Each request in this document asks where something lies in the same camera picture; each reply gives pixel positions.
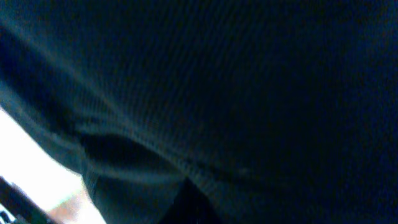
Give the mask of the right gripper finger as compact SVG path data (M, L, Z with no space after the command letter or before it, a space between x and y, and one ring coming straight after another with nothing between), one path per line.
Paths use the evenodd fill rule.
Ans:
M55 224L26 194L1 177L1 205L15 218L11 221L5 212L1 218L6 223Z

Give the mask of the black t-shirt small logo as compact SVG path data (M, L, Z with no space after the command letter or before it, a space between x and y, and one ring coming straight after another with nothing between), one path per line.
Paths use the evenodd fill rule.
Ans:
M397 2L1 2L1 106L108 223L396 223Z

